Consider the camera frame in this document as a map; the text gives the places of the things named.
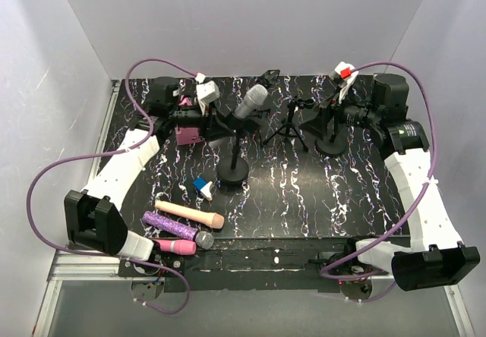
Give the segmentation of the black round-base stand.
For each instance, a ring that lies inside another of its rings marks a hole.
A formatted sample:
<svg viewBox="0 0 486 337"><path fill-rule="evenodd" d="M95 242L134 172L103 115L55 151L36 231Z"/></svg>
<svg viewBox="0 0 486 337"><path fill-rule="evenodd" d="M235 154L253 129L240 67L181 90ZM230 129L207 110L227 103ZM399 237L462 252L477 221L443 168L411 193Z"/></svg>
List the black round-base stand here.
<svg viewBox="0 0 486 337"><path fill-rule="evenodd" d="M245 136L242 121L232 118L229 122L235 129L235 143L232 156L219 160L216 166L217 177L225 186L239 187L248 178L248 163L241 158L241 139Z"/></svg>
<svg viewBox="0 0 486 337"><path fill-rule="evenodd" d="M345 136L342 134L343 128L342 110L334 105L334 116L328 124L328 135L323 139L314 141L316 150L329 157L342 155L346 148Z"/></svg>

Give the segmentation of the black tripod microphone stand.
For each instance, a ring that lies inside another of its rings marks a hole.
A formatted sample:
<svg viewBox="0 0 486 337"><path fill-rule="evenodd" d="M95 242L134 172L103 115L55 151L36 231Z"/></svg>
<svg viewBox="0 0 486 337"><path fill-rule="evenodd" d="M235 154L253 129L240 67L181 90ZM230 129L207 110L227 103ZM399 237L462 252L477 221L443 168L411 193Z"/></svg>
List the black tripod microphone stand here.
<svg viewBox="0 0 486 337"><path fill-rule="evenodd" d="M314 106L313 99L300 99L297 96L293 97L287 105L287 116L282 120L282 124L277 128L269 137L260 142L260 146L266 146L275 136L279 135L284 139L297 138L302 145L305 152L309 151L308 146L305 144L297 126L293 122L295 111L297 109L312 109Z"/></svg>

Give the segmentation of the silver microphone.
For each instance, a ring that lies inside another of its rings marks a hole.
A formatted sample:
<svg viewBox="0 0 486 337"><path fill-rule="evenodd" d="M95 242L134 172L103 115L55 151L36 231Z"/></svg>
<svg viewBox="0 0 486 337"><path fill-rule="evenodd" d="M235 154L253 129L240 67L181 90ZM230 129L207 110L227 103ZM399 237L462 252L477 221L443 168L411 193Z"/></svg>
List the silver microphone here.
<svg viewBox="0 0 486 337"><path fill-rule="evenodd" d="M239 120L244 120L254 110L259 109L264 104L268 95L269 93L263 85L255 84L245 94L245 97L242 100L242 102L233 111L233 115Z"/></svg>

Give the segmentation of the black tripod shock-mount stand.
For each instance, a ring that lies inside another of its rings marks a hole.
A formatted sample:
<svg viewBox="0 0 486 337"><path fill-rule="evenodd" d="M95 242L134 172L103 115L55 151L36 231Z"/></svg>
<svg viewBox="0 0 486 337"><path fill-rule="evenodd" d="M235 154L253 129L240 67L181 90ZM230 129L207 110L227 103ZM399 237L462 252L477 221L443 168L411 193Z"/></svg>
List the black tripod shock-mount stand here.
<svg viewBox="0 0 486 337"><path fill-rule="evenodd" d="M280 69L270 69L270 70L265 71L259 77L257 77L257 79L255 81L255 84L261 84L261 85L263 85L267 89L269 95L268 95L266 101L264 102L264 104L259 109L254 110L246 118L246 121L249 118L252 119L252 120L254 120L255 118L258 118L259 116L262 116L262 113L268 112L267 107L266 107L266 104L267 104L268 98L270 96L270 89L277 84L278 79L279 79L279 75L280 75Z"/></svg>

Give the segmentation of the beige microphone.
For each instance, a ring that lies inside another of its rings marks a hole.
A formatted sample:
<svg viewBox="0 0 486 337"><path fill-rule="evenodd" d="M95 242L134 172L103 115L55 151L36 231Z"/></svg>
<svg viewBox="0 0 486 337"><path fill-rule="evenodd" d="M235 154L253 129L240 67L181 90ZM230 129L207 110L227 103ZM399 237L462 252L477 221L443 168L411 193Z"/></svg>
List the beige microphone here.
<svg viewBox="0 0 486 337"><path fill-rule="evenodd" d="M222 229L225 223L225 218L219 213L204 212L167 201L157 200L155 202L155 208L165 213L202 223L213 229Z"/></svg>

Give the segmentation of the purple glitter microphone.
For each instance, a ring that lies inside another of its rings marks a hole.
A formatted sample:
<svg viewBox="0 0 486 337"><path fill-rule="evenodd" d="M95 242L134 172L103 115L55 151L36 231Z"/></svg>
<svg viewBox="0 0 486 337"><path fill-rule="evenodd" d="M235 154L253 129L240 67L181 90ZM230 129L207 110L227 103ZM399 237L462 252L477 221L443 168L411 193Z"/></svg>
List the purple glitter microphone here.
<svg viewBox="0 0 486 337"><path fill-rule="evenodd" d="M214 237L208 231L201 231L156 213L145 212L142 221L174 236L193 241L205 250L209 250L214 244Z"/></svg>

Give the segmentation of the pink plastic microphone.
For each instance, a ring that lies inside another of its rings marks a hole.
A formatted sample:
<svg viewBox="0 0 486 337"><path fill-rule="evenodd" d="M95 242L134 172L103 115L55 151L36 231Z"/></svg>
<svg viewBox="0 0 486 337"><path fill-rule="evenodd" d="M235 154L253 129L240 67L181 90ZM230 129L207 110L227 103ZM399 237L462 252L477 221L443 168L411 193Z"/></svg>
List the pink plastic microphone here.
<svg viewBox="0 0 486 337"><path fill-rule="evenodd" d="M178 254L181 256L194 255L197 250L197 245L193 241L180 240L155 240L154 244L162 252Z"/></svg>

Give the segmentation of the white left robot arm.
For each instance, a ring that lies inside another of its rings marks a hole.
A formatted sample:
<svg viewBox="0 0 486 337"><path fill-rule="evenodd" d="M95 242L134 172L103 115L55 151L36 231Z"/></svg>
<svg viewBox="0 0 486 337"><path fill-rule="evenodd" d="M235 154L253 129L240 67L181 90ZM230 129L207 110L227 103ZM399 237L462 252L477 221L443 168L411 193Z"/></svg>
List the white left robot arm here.
<svg viewBox="0 0 486 337"><path fill-rule="evenodd" d="M231 134L216 109L219 88L212 80L196 86L196 102L180 103L180 86L173 77L158 77L119 147L101 172L81 191L70 191L64 200L68 239L114 257L135 259L145 276L154 276L162 265L154 243L128 229L120 210L127 192L145 165L176 128L197 128L208 141Z"/></svg>

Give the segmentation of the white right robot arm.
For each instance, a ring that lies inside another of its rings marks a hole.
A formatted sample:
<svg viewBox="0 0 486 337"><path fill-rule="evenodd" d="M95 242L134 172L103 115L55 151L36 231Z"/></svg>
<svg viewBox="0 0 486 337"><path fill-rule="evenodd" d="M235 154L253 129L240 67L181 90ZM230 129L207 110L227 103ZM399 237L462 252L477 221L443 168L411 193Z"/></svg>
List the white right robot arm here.
<svg viewBox="0 0 486 337"><path fill-rule="evenodd" d="M395 227L407 224L410 245L393 244L387 235L350 238L342 256L327 262L321 275L350 280L353 276L345 268L358 275L370 267L371 274L392 275L403 291L458 284L479 264L480 255L455 230L437 181L429 173L435 158L422 125L407 117L406 79L398 74L374 75L371 98L365 104L346 98L350 79L339 83L341 90L319 104L316 117L300 128L314 136L316 148L328 156L343 152L337 142L342 126L369 131L406 211Z"/></svg>

